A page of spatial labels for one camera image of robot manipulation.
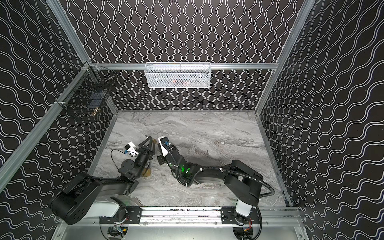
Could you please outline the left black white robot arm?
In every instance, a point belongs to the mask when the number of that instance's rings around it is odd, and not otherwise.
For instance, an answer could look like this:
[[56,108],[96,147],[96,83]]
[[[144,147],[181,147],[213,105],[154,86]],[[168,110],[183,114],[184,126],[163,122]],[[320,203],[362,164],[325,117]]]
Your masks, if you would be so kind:
[[101,178],[87,173],[77,175],[49,203],[51,211],[67,225],[83,218],[109,218],[121,224],[127,219],[126,204],[115,195],[131,194],[146,173],[155,154],[155,142],[147,137],[134,149],[136,159],[124,160],[117,178]]

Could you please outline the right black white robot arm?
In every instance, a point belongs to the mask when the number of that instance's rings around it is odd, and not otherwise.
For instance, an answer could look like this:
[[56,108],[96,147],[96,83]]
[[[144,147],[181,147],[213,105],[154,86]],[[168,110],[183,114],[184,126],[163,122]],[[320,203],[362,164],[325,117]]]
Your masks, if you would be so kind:
[[223,182],[237,197],[235,216],[247,218],[259,200],[275,194],[275,189],[264,181],[264,177],[240,160],[229,165],[206,167],[185,160],[175,146],[159,145],[160,164],[166,163],[179,184],[190,187],[205,182]]

